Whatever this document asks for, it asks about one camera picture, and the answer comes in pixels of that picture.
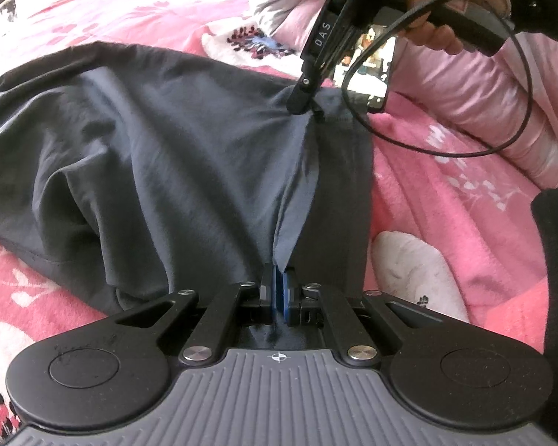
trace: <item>gray fabric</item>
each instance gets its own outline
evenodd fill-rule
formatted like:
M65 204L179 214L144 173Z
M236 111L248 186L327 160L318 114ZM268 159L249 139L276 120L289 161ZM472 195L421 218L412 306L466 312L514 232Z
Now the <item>gray fabric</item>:
M358 294L370 139L338 90L324 118L289 115L290 85L105 43L9 72L0 243L105 313L182 288L206 303L271 261Z

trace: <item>black handle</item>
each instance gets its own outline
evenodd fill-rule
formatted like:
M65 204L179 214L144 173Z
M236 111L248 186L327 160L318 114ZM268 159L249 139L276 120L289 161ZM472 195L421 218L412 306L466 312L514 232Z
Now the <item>black handle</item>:
M387 0L386 5L398 12L408 10L407 0ZM506 29L494 14L475 4L469 4L465 13L440 6L432 10L428 20L436 26L450 26L460 40L489 57L495 55L508 38Z

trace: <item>metal pin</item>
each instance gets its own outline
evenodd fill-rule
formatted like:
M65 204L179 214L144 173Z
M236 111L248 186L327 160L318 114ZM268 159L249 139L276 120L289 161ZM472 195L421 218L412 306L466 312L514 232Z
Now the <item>metal pin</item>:
M376 349L369 345L354 345L347 351L347 355L354 360L370 360L376 357Z
M204 345L194 345L184 350L184 358L192 360L192 362L202 362L203 360L210 359L213 351Z

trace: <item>black cable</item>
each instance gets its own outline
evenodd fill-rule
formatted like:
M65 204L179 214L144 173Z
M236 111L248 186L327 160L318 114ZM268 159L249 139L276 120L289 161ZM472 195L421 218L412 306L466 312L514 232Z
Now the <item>black cable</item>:
M347 88L349 86L349 82L351 81L351 78L355 75L357 70L362 66L363 62L366 61L371 55L373 55L382 45L384 45L384 43L386 43L387 40L389 38L391 38L392 35L394 35L400 29L403 29L403 28L407 27L411 22L413 22L415 19L417 19L421 15L427 13L432 8L436 7L439 4L444 4L447 1L450 1L450 0L428 0L428 1L424 2L423 4L420 4L417 7L411 9L410 11L405 13L402 17L400 17L397 21L395 21L392 25L390 25L386 29L386 31L382 34L382 36L378 40L374 41L367 49L365 49L361 53L361 55L356 59L356 61L353 62L350 65L350 67L349 67L348 71L346 72L345 77L343 79L343 85L341 86L343 99L345 101L345 104L346 104L347 108L351 111L353 117L363 127L365 127L366 130L368 130L370 133L372 133L376 137L378 137L380 139L383 139L386 142L390 142L390 144L394 144L394 145L397 145L399 147L402 147L403 149L412 150L412 151L419 152L419 153L422 153L422 154L426 154L426 155L430 155L430 156L442 156L444 158L479 158L479 157L482 157L482 156L488 156L488 155L491 155L491 154L494 154L494 153L498 153L501 150L504 150L507 147L509 147L510 145L514 144L519 139L519 137L522 135L522 133L524 132L524 130L527 127L527 124L529 122L529 119L531 117L531 111L533 109L533 81L532 81L532 78L531 78L531 71L530 71L530 68L529 68L529 64L527 62L527 58L526 58L525 53L524 53L524 51L521 47L521 44L519 44L519 41L516 39L515 34L513 34L512 30L509 28L509 26L504 21L504 19L502 17L500 17L500 15L498 15L496 11L494 11L494 8L492 8L492 6L486 0L483 0L485 2L486 8L488 10L490 10L491 12L493 12L495 17L498 19L498 21L500 21L503 28L509 34L509 38L511 39L512 43L515 45L515 47L517 49L517 52L519 53L519 57L521 58L521 62L523 64L523 67L525 69L525 76L526 76L526 80L527 80L528 98L527 98L527 109L525 111L525 117L523 118L523 121L522 121L521 125L519 126L519 129L515 132L515 134L510 139L508 139L506 142L504 142L503 144L500 144L500 145L495 146L495 147L490 147L489 149L485 149L483 151L473 152L473 153L443 153L443 152L433 151L433 150L429 150L429 149L423 149L421 147L417 147L417 146L411 145L411 144L405 144L404 142L397 141L396 139L390 138L387 135L384 135L383 133L378 132L378 130L373 129L371 124L351 104L351 100L350 100L349 94L347 92Z

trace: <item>pink blanket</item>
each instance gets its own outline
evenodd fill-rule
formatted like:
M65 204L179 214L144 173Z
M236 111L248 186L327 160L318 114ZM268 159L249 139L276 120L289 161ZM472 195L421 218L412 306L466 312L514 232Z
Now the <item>pink blanket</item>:
M46 53L104 40L183 50L297 77L298 56L253 45L246 38L255 26L248 0L65 0L19 23L3 39L0 75ZM406 54L395 75L400 93L391 94L388 114L374 116L373 124L400 139L435 149L477 149L475 141L445 124L498 127L522 110L524 91L512 75L512 62L463 58L440 59L441 67L435 67L423 62L417 50ZM439 72L447 65L458 65L459 71ZM465 73L467 65L472 68L470 78ZM422 87L421 82L430 84ZM516 100L509 94L494 94L493 85L511 89ZM467 92L474 93L474 98L467 100ZM432 115L438 117L424 110L433 101ZM557 102L550 100L550 104L551 109L558 109ZM535 118L545 117L545 111L538 109ZM470 117L480 113L483 119ZM553 137L549 127L546 123L540 132L548 140ZM523 142L522 147L515 146L516 155L510 155L519 166L530 145L533 142ZM401 230L438 248L474 323L541 350L548 292L543 254L529 211L538 187L499 156L473 161L434 159L379 141L374 149L372 236L382 230ZM373 286L371 279L369 274L366 287ZM0 247L0 438L18 424L4 388L12 357L33 341L99 317Z

